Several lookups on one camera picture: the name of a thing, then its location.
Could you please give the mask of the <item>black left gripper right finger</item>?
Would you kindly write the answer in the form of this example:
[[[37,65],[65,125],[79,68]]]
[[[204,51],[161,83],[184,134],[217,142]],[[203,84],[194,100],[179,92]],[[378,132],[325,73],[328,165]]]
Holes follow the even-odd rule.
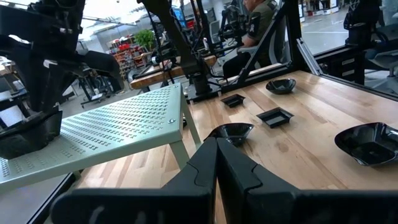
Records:
[[[298,189],[219,138],[218,181],[235,224],[398,224],[398,190]]]

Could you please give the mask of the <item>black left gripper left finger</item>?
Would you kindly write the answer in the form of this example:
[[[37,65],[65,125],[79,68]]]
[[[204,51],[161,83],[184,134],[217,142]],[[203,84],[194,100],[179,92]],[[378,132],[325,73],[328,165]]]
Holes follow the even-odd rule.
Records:
[[[159,189],[76,189],[51,208],[53,224],[213,224],[217,141],[208,138]]]

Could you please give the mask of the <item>black wavy mini plate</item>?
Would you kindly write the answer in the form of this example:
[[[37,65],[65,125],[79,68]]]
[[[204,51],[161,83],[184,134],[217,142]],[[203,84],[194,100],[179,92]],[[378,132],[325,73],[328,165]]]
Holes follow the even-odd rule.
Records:
[[[398,129],[386,123],[348,128],[338,133],[334,142],[362,166],[381,166],[398,161]]]
[[[254,128],[253,124],[249,123],[227,123],[222,124],[212,130],[207,138],[223,138],[239,147],[244,144],[247,136]]]
[[[266,85],[266,90],[276,95],[284,95],[291,93],[295,86],[296,80],[292,78],[286,78],[269,81]]]
[[[57,106],[0,131],[0,158],[9,160],[43,149],[60,135],[62,116]]]

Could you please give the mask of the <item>black square mini plate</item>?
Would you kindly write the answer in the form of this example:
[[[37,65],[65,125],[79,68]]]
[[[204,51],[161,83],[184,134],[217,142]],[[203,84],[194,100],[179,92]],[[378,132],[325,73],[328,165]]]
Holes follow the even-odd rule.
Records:
[[[244,99],[245,99],[244,96],[241,96],[239,94],[234,94],[222,99],[221,102],[224,103],[229,108],[234,108],[236,106],[243,104]]]
[[[278,107],[272,110],[258,114],[257,117],[266,123],[270,128],[276,128],[283,124],[289,123],[290,119],[294,117],[292,113]]]

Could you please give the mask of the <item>green perforated metal shelf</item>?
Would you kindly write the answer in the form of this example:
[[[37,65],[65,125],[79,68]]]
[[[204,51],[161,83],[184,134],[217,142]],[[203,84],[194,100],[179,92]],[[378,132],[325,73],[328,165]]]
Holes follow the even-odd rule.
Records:
[[[180,83],[64,118],[60,135],[43,149],[0,159],[0,194],[166,144],[184,168],[184,121],[200,147]]]

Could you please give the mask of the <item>wooden background table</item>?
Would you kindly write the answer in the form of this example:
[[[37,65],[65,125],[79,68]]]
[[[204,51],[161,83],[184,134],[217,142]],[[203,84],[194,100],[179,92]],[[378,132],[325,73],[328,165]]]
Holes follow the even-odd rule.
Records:
[[[174,67],[170,72],[163,72],[162,70],[159,72],[155,72],[152,75],[148,75],[143,78],[139,78],[137,80],[133,80],[129,85],[133,89],[141,89],[149,87],[150,85],[154,85],[156,83],[161,83],[163,81],[168,80],[170,77],[181,77],[184,76],[184,72],[182,67]]]

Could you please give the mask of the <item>green leafy plant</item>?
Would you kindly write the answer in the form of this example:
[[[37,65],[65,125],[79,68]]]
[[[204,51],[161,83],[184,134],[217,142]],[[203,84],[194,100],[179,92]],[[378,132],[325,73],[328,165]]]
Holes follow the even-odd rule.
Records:
[[[134,35],[134,39],[141,47],[145,47],[147,50],[152,50],[154,48],[155,36],[149,29],[140,30]]]

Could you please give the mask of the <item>silver aluminium strut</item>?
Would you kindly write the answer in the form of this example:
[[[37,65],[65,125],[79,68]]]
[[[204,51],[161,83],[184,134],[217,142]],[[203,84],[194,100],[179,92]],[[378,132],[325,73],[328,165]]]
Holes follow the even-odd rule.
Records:
[[[302,38],[296,39],[297,47],[307,64],[308,68],[310,69],[311,73],[317,76],[323,75],[323,71],[317,61],[315,60],[313,54],[311,53],[310,49],[308,48],[307,44]]]

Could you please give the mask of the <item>black drawer cabinet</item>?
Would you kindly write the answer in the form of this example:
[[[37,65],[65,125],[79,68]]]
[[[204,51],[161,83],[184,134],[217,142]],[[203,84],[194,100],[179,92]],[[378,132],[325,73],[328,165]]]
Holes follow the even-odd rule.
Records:
[[[364,84],[364,49],[341,46],[314,55],[319,66],[323,65],[329,76],[349,82]]]

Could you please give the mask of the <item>person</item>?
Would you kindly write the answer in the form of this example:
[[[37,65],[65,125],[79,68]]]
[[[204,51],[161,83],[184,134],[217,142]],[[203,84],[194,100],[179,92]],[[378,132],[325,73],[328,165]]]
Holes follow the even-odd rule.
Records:
[[[247,34],[242,38],[243,48],[257,47],[269,28],[278,3],[275,0],[243,0],[249,12]],[[223,65],[223,76],[231,78],[239,75],[251,58],[249,52],[238,52],[237,56]]]

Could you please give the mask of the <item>grey office chair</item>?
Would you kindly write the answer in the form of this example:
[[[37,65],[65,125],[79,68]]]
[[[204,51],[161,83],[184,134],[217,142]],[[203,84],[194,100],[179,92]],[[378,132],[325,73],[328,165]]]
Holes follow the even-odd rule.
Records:
[[[373,64],[387,69],[386,78],[365,80],[367,87],[398,95],[398,23],[376,29],[374,48],[366,51],[365,58]]]

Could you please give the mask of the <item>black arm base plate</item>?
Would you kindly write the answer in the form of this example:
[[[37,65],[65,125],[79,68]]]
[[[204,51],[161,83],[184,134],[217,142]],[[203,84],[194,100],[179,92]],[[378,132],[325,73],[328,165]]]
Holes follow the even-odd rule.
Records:
[[[186,89],[185,99],[188,103],[194,104],[199,101],[207,100],[217,96],[221,96],[221,87],[219,85],[214,85],[213,83],[208,84],[210,91],[202,94],[197,94],[194,84],[190,84]]]

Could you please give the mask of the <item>black aluminium table frame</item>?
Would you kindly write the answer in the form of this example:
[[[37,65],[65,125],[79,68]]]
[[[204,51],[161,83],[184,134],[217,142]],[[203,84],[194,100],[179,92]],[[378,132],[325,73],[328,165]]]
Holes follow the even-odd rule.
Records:
[[[272,18],[272,22],[269,28],[262,37],[259,45],[255,47],[254,53],[249,59],[249,62],[246,64],[246,66],[241,70],[239,75],[234,80],[230,81],[229,83],[221,87],[221,91],[223,93],[237,90],[239,88],[259,83],[261,81],[270,80],[271,78],[280,77],[290,72],[295,72],[298,70],[302,70],[305,67],[308,67],[297,47],[296,39],[302,38],[299,22],[295,20],[295,16],[297,16],[298,13],[294,9],[294,5],[297,4],[297,2],[298,0],[283,0],[281,2],[281,5],[276,11],[276,14]],[[287,35],[290,47],[290,61],[283,63],[282,65],[278,65],[275,68],[267,68],[264,71],[260,72],[256,72],[254,70],[250,71],[249,67],[254,65],[255,60],[257,59],[261,51],[264,50],[266,43],[271,41],[271,37],[281,21],[285,21],[287,25]],[[365,58],[365,54],[367,50],[375,47],[376,45],[376,42],[374,41],[375,36],[376,35],[373,34],[372,42],[369,45],[353,46],[353,47],[361,47],[364,49],[364,70],[368,68],[369,63],[372,63]],[[375,90],[373,88],[367,87],[365,84],[360,85],[355,82],[349,82],[341,78],[329,76],[327,73],[325,73],[325,68],[323,67],[323,65],[321,65],[320,67],[323,71],[323,75],[319,76],[321,78],[327,78],[334,82],[348,85],[350,87],[366,91],[381,97],[385,97],[390,100],[398,101],[398,95],[395,95],[393,93],[385,93],[381,90]]]

